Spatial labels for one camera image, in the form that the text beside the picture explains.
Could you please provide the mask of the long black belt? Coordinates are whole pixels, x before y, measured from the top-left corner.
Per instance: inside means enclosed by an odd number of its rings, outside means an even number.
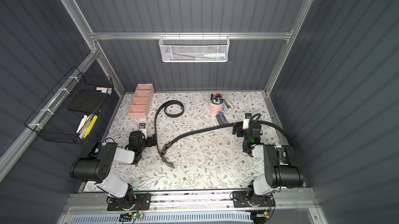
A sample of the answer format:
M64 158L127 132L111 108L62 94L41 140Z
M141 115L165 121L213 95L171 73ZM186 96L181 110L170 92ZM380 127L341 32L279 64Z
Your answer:
M211 131L215 131L215 130L219 130L219 129L225 129L228 127L232 127L233 128L233 124L234 123L229 123L229 124L225 124L225 125L218 125L218 126L212 126L212 127L208 127L208 128L204 128L204 129L199 129L199 130L194 130L188 133L183 133L179 136L177 136L176 138L174 138L172 141L170 141L169 143L167 143L166 145L163 146L162 150L165 151L165 155L167 153L167 150L169 148L172 147L173 144L175 144L176 142L178 142L179 140L186 138L188 136L192 136L192 135L196 135L196 134L201 134L201 133L206 133L206 132L211 132ZM249 152L251 151L251 149L249 148L249 144L256 144L256 142L252 142L251 140L254 139L259 140L260 138L258 136L256 136L254 134L255 129L259 129L259 131L261 131L261 127L260 125L266 125L268 127L274 128L275 130L277 130L278 132L280 132L287 140L288 144L290 146L292 146L292 139L291 137L288 135L288 133L280 126L278 126L277 124L274 124L272 122L268 122L268 121L262 121L259 119L251 119L250 124L249 124L249 129L250 129L250 135L247 137L244 137L244 152Z

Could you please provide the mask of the black belt with end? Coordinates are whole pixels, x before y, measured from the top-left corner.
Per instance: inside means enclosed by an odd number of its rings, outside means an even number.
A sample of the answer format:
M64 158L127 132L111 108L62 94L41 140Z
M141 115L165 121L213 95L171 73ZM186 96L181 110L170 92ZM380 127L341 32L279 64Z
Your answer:
M180 107L180 111L179 111L179 112L172 112L172 113L169 113L168 110L167 110L167 108L169 108L169 107L171 107L171 106L178 106L178 107ZM166 123L167 123L167 120L166 120L167 118L169 118L169 119L179 118L179 117L182 116L183 113L185 112L185 107L184 107L183 103L180 102L180 101L178 101L178 100L169 100L169 101L163 103L163 104L159 107L159 109L156 111L155 116L154 116L154 134L153 134L152 137L153 137L153 139L155 140L155 144L156 144L156 148L157 148L158 154L159 154L159 156L160 156L160 158L161 158L161 160L162 160L162 162L163 162L164 164L166 164L168 167L174 169L174 168L175 168L174 164L173 164L172 162L170 162L170 161L166 158L166 156L165 156L165 151L163 151L162 148L161 148L161 146L160 146L160 141L159 141L159 137L160 137L160 136L158 135L158 131L161 131L161 133L162 133L163 131L162 131L162 128L160 128L160 127L158 126L158 123L159 123L160 118L161 118L161 117L160 117L161 111L164 112L164 113L163 113L163 115L164 115L164 120L161 120L161 127L164 127L164 125L166 125Z

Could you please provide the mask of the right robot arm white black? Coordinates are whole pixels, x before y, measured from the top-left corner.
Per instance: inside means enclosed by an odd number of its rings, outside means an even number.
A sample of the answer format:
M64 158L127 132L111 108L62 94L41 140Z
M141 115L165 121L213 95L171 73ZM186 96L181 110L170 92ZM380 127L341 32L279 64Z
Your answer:
M252 180L247 187L247 199L267 196L281 188L296 188L303 185L303 175L299 168L295 148L289 135L278 125L260 120L261 114L245 113L241 124L233 126L233 134L243 138L242 149L245 154L264 162L264 176ZM263 144L262 126L272 127L286 139L287 145Z

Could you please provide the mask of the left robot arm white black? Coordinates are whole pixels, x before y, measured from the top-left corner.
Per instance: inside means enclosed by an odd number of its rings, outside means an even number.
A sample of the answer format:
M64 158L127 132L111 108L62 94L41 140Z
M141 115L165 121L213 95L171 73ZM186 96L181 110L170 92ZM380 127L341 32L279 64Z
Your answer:
M112 164L137 165L144 150L155 145L156 138L146 136L142 130L130 133L125 148L115 142L97 143L85 158L77 159L72 165L70 177L82 182L94 182L110 198L133 203L136 197L132 187L112 172Z

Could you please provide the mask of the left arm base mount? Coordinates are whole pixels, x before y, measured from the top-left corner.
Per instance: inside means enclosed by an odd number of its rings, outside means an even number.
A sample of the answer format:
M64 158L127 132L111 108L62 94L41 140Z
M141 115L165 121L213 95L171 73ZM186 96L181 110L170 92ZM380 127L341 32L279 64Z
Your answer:
M151 194L135 194L124 198L107 197L107 211L146 211L150 208Z

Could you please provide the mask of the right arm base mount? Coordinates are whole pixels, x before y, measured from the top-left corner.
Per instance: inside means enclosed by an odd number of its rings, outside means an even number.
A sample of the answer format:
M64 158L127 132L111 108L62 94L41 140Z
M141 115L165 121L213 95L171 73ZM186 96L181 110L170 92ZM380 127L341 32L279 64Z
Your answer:
M233 191L230 194L230 199L233 201L233 205L235 208L275 207L275 202L272 196L258 196L258 195L250 196L247 191Z

